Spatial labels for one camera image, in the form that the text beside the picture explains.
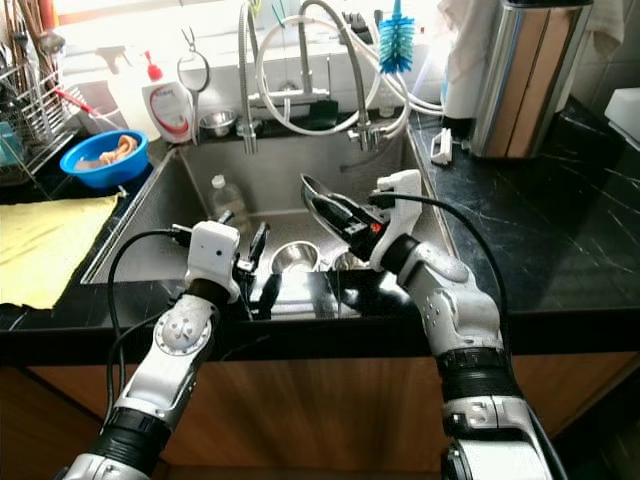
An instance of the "stainless steel bowl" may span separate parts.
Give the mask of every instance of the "stainless steel bowl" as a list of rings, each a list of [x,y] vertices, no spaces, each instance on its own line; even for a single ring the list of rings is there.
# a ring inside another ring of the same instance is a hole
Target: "stainless steel bowl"
[[[271,273],[315,272],[320,267],[320,250],[311,242],[297,241],[280,247],[271,257]]]
[[[351,252],[343,252],[333,259],[331,268],[334,270],[366,270],[369,262],[363,262]]]
[[[237,119],[238,114],[233,110],[213,112],[200,119],[200,128],[212,137],[224,137]]]

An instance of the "sink basin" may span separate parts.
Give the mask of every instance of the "sink basin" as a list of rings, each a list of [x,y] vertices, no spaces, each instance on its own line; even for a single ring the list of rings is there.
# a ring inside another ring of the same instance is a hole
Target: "sink basin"
[[[259,153],[244,154],[240,141],[206,143],[172,150],[147,180],[138,198],[120,222],[102,252],[85,272],[83,282],[106,283],[109,266],[120,245],[132,235],[176,223],[184,226],[205,220],[211,178],[224,174],[242,191],[251,222],[262,220],[271,233],[258,273],[268,273],[272,254],[285,243],[314,243],[327,268],[346,250],[345,244],[325,231],[306,211],[300,197],[300,173],[316,178],[328,188],[358,202],[366,202],[376,179],[393,172],[420,168],[424,194],[431,188],[417,158],[410,132],[384,145],[380,151],[361,152],[346,135],[260,139]],[[414,235],[453,253],[440,215],[424,208]],[[249,236],[242,238],[246,256]],[[118,266],[116,281],[175,280],[186,271],[187,250],[171,240],[151,237],[134,244]]]

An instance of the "black countertop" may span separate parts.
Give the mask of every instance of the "black countertop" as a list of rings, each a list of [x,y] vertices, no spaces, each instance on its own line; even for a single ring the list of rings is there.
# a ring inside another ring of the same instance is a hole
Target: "black countertop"
[[[553,125],[543,154],[531,161],[473,160],[456,144],[454,162],[435,166],[428,147],[439,122],[415,117],[412,127],[437,197],[468,214],[497,257],[507,283],[514,353],[640,350],[635,334],[640,321],[640,153],[575,102]],[[162,147],[156,148],[162,153]],[[152,157],[157,162],[162,155]],[[148,175],[127,190],[136,192]],[[96,195],[75,180],[65,182],[55,198]],[[25,201],[22,195],[11,198]],[[3,362],[104,362],[113,340],[106,288],[80,284],[79,277],[133,197],[119,202],[54,310],[0,306]],[[476,272],[481,288],[494,294],[481,251],[454,219],[447,223],[460,257]],[[180,281],[116,285],[125,328],[161,312],[181,287]],[[429,353],[415,306],[388,274],[271,276],[258,278],[245,291],[250,291],[249,308],[247,302],[232,307],[218,332],[214,358]],[[148,335],[132,340],[132,360],[146,351]]]

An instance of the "dish rack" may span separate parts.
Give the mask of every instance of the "dish rack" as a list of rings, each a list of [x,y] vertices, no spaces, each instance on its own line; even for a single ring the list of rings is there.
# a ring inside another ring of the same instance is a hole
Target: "dish rack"
[[[28,62],[0,74],[0,188],[31,180],[44,192],[35,174],[78,131],[67,125],[77,107],[64,102],[55,91],[64,90],[83,100],[77,87],[64,88],[57,73],[38,78]]]

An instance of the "yellow cloth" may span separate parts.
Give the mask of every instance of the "yellow cloth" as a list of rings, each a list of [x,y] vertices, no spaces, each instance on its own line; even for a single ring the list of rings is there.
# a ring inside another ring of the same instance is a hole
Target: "yellow cloth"
[[[117,201],[0,206],[0,304],[53,308]]]

